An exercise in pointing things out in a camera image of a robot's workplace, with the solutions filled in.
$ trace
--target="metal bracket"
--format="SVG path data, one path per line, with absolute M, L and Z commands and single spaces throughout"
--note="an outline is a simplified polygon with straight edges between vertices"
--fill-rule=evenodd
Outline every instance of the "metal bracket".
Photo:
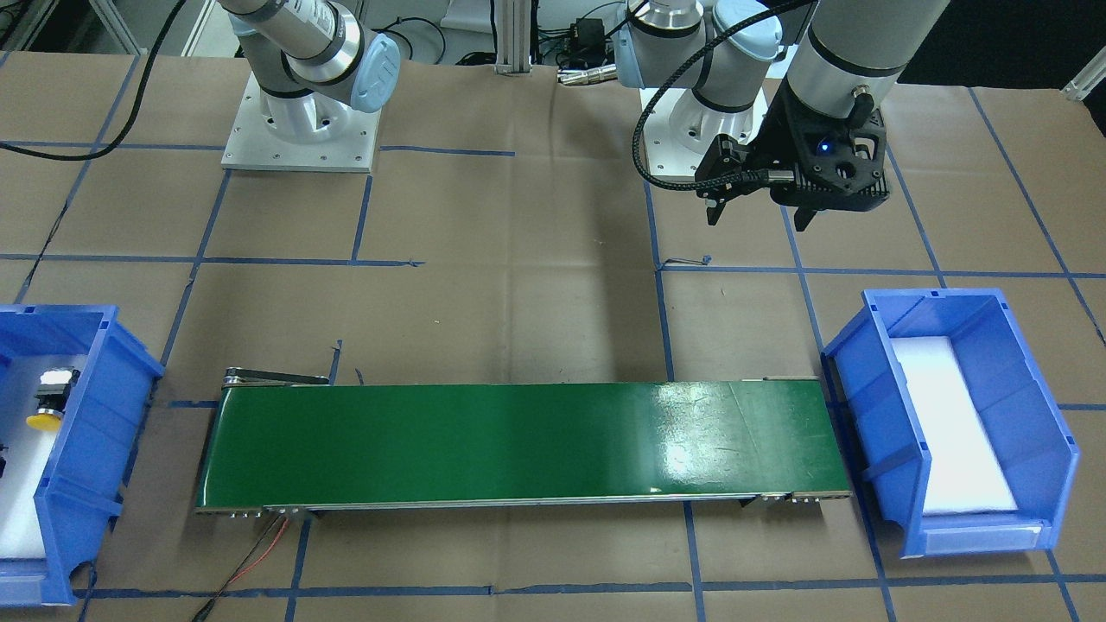
M 127 22 L 123 21 L 123 15 L 119 14 L 115 2 L 111 0 L 88 0 L 88 4 L 92 6 L 92 10 L 100 17 L 100 21 L 104 23 L 104 29 L 123 48 L 124 52 L 132 56 L 146 53 L 146 49 L 138 45 L 138 40 L 131 32 Z
M 263 370 L 246 370 L 227 367 L 222 377 L 223 388 L 228 386 L 294 386 L 298 384 L 330 384 L 326 376 L 307 376 L 301 374 L 282 374 Z
M 1064 86 L 1064 95 L 1073 102 L 1082 102 L 1104 77 L 1106 77 L 1106 46 L 1103 46 L 1087 66 Z
M 530 73 L 531 0 L 493 0 L 495 4 L 495 73 Z

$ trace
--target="power cord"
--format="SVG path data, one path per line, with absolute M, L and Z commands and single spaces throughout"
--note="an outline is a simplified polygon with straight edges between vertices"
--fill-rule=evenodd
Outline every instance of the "power cord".
M 404 34 L 401 32 L 396 32 L 395 30 L 392 30 L 392 27 L 388 27 L 388 28 L 374 28 L 373 32 L 384 32 L 384 33 L 387 33 L 387 34 L 390 34 L 390 35 L 395 37 L 396 39 L 399 39 L 400 41 L 403 41 L 404 43 L 407 44 L 407 60 L 408 61 L 414 61 L 415 60 L 415 45 L 411 45 L 411 40 L 407 39 L 406 37 L 404 37 Z
M 249 571 L 253 570 L 259 563 L 261 563 L 262 560 L 269 557 L 269 553 L 272 552 L 273 547 L 276 546 L 276 542 L 280 541 L 281 536 L 283 536 L 284 531 L 288 529 L 289 519 L 286 518 L 284 519 L 284 522 L 281 525 L 280 530 L 276 531 L 275 536 L 273 536 L 273 539 L 269 543 L 269 548 L 265 549 L 265 552 L 262 553 L 261 557 L 259 557 L 253 563 L 251 563 L 250 566 L 246 566 L 246 562 L 249 561 L 251 557 L 253 557 L 253 553 L 257 552 L 259 548 L 261 548 L 261 542 L 263 542 L 265 536 L 268 536 L 269 532 L 272 531 L 272 528 L 276 526 L 276 522 L 280 520 L 280 518 L 281 518 L 280 515 L 274 516 L 273 519 L 269 522 L 269 525 L 265 526 L 264 530 L 261 531 L 261 536 L 258 536 L 258 540 L 253 542 L 253 548 L 250 549 L 250 552 L 246 553 L 246 557 L 242 558 L 241 562 L 239 562 L 238 568 L 236 568 L 234 571 L 231 572 L 230 576 L 227 578 L 227 580 L 222 582 L 222 585 L 219 587 L 215 595 L 208 599 L 208 601 L 204 603 L 204 607 L 201 607 L 200 610 L 197 611 L 195 615 L 192 615 L 191 622 L 204 622 L 205 620 L 207 620 L 208 616 L 211 615 L 211 610 L 215 609 L 216 602 L 218 602 L 218 600 L 227 591 L 227 588 L 230 587 L 230 584 L 233 583 L 234 581 L 244 577 Z
M 791 2 L 784 2 L 783 4 L 774 7 L 766 11 L 761 11 L 760 13 L 757 13 L 755 15 L 747 20 L 742 20 L 731 25 L 714 39 L 708 41 L 696 53 L 691 54 L 691 56 L 688 58 L 688 60 L 684 61 L 684 64 L 677 68 L 676 71 L 674 71 L 672 74 L 669 75 L 667 80 L 665 80 L 665 82 L 660 85 L 660 87 L 657 89 L 657 92 L 654 93 L 653 97 L 649 100 L 649 103 L 645 105 L 645 110 L 641 111 L 641 116 L 638 117 L 637 125 L 634 126 L 634 135 L 633 138 L 630 139 L 630 149 L 632 149 L 630 153 L 634 156 L 634 168 L 637 169 L 637 174 L 640 175 L 641 178 L 644 178 L 649 184 L 653 184 L 654 186 L 657 186 L 658 188 L 664 188 L 666 190 L 706 190 L 710 188 L 718 188 L 720 186 L 726 186 L 728 184 L 766 182 L 768 179 L 766 170 L 749 170 L 742 173 L 732 173 L 729 175 L 717 177 L 714 179 L 707 179 L 705 182 L 682 182 L 682 183 L 665 182 L 664 179 L 660 179 L 650 174 L 649 170 L 645 167 L 645 163 L 641 158 L 641 137 L 645 134 L 645 123 L 646 121 L 648 121 L 649 115 L 651 115 L 656 110 L 657 103 L 660 101 L 660 97 L 664 96 L 664 94 L 667 93 L 668 90 L 672 87 L 672 84 L 676 84 L 676 82 L 680 79 L 680 76 L 682 76 L 685 73 L 687 73 L 689 69 L 691 69 L 691 65 L 699 62 L 699 60 L 706 56 L 708 52 L 710 52 L 714 48 L 718 48 L 727 39 L 733 37 L 741 30 L 749 28 L 754 23 L 764 21 L 769 18 L 779 15 L 781 13 L 785 13 L 792 9 L 797 9 L 799 7 L 810 4 L 814 0 L 792 0 Z
M 400 39 L 403 39 L 404 41 L 406 41 L 407 42 L 407 46 L 410 48 L 410 44 L 411 44 L 410 40 L 408 40 L 403 34 L 399 34 L 398 32 L 396 32 L 395 30 L 393 30 L 393 27 L 397 27 L 399 24 L 407 23 L 407 22 L 422 22 L 422 23 L 427 23 L 427 24 L 430 24 L 430 27 L 434 28 L 436 31 L 438 31 L 438 37 L 441 39 L 441 53 L 438 54 L 438 60 L 434 61 L 434 64 L 439 64 L 441 62 L 441 59 L 446 55 L 446 33 L 442 32 L 442 30 L 440 28 L 438 28 L 438 24 L 434 23 L 432 21 L 430 21 L 430 20 L 428 20 L 426 18 L 396 18 L 396 21 L 389 23 L 388 25 L 386 25 L 386 27 L 384 27 L 384 28 L 382 28 L 379 30 L 376 30 L 376 29 L 374 29 L 374 30 L 375 30 L 375 32 L 389 32 L 392 34 L 395 34 L 396 37 L 399 37 Z
M 180 13 L 180 9 L 187 1 L 188 0 L 177 0 L 177 3 L 173 6 L 173 10 L 169 11 L 169 17 L 165 19 L 165 24 L 161 25 L 161 31 L 157 33 L 157 39 L 154 40 L 154 45 L 149 49 L 149 55 L 146 56 L 146 66 L 143 68 L 142 77 L 138 79 L 138 87 L 135 91 L 135 101 L 134 104 L 131 105 L 131 114 L 127 116 L 127 122 L 119 129 L 119 133 L 115 136 L 115 138 L 104 146 L 104 148 L 82 155 L 61 155 L 18 147 L 9 143 L 0 143 L 0 149 L 58 162 L 85 162 L 104 157 L 105 155 L 114 152 L 115 148 L 123 143 L 123 139 L 127 137 L 127 134 L 131 133 L 131 128 L 134 127 L 135 121 L 138 118 L 138 111 L 142 108 L 142 100 L 143 96 L 146 95 L 146 86 L 149 83 L 149 74 L 154 70 L 154 61 L 157 59 L 157 53 L 161 50 L 161 44 L 165 43 L 166 35 L 169 34 L 169 28 L 173 25 L 174 20 L 177 19 L 177 14 Z

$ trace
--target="floor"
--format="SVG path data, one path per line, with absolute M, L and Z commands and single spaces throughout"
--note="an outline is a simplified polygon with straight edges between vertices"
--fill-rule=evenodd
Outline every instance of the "floor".
M 2 55 L 0 138 L 87 151 L 136 73 Z M 708 228 L 695 197 L 650 190 L 628 158 L 637 94 L 549 70 L 405 63 L 372 177 L 227 173 L 247 74 L 159 59 L 126 148 L 0 155 L 0 298 L 118 304 L 167 365 L 123 516 L 73 577 L 81 604 L 0 620 L 190 619 L 262 527 L 190 512 L 228 365 L 340 384 L 822 376 L 860 290 L 937 286 L 1005 292 L 1083 449 L 1052 553 L 900 560 L 863 486 L 820 506 L 340 512 L 295 523 L 210 620 L 1106 618 L 1106 141 L 1082 106 L 900 85 L 893 197 L 795 234 L 763 195 Z

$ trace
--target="white foam insert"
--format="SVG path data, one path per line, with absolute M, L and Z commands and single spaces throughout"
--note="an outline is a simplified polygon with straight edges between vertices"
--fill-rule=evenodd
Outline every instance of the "white foam insert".
M 1018 509 L 949 338 L 890 341 L 932 457 L 922 514 Z
M 34 510 L 34 490 L 58 433 L 27 425 L 23 428 L 25 432 L 20 431 L 18 438 L 10 440 L 8 466 L 0 477 L 0 559 L 46 557 L 39 515 Z

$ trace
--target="robotic arm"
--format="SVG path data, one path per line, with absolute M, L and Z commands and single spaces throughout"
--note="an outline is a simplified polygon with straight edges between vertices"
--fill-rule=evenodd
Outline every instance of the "robotic arm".
M 399 48 L 328 0 L 219 0 L 250 62 L 227 168 L 368 170 Z
M 615 42 L 619 80 L 662 89 L 705 41 L 764 9 L 754 0 L 719 0 L 713 11 L 697 0 L 647 1 L 637 11 L 635 4 L 628 0 Z M 737 32 L 691 65 L 670 85 L 688 91 L 669 125 L 702 154 L 695 190 L 707 200 L 708 224 L 731 199 L 765 187 L 776 203 L 797 208 L 800 231 L 818 211 L 868 211 L 886 200 L 878 106 L 947 4 L 823 0 L 759 133 L 752 103 L 781 40 L 779 20 Z M 723 176 L 737 180 L 710 184 Z

